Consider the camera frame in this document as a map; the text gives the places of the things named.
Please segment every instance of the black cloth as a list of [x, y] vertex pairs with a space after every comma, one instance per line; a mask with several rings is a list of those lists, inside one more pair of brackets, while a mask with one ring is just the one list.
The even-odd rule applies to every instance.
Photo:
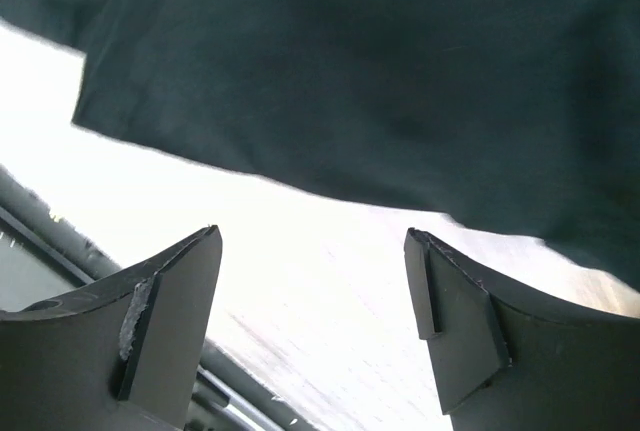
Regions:
[[537, 236], [640, 289], [639, 0], [0, 0], [86, 53], [74, 122]]

